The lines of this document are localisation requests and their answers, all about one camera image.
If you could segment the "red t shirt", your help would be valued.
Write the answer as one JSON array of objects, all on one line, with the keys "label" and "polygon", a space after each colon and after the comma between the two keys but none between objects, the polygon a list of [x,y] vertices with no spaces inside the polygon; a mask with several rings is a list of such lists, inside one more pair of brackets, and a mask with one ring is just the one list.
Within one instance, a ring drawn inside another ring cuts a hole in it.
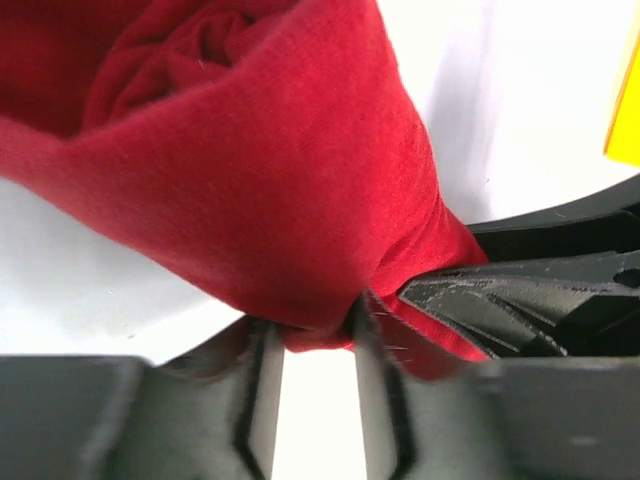
[{"label": "red t shirt", "polygon": [[373,291],[483,263],[445,206],[373,1],[5,1],[1,174],[300,352]]}]

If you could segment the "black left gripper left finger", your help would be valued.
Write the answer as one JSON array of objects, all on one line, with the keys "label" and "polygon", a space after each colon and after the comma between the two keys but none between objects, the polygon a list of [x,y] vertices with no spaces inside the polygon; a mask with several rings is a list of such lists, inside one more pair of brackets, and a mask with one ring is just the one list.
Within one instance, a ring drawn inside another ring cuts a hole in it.
[{"label": "black left gripper left finger", "polygon": [[5,356],[5,479],[268,479],[284,349],[244,317],[154,367],[134,357]]}]

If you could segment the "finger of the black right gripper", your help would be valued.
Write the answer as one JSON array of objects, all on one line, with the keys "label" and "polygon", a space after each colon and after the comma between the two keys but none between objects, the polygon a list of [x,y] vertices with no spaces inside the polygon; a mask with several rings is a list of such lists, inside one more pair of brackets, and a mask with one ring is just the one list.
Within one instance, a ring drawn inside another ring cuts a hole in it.
[{"label": "finger of the black right gripper", "polygon": [[446,270],[400,298],[492,358],[639,353],[636,251]]},{"label": "finger of the black right gripper", "polygon": [[492,262],[635,251],[639,177],[569,203],[469,229]]}]

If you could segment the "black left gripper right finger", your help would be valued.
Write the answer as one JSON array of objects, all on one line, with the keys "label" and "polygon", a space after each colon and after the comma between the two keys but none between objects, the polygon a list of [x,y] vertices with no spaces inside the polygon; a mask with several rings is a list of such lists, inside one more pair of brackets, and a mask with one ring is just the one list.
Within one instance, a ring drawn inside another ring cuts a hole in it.
[{"label": "black left gripper right finger", "polygon": [[635,358],[464,361],[371,294],[349,313],[371,479],[635,479]]}]

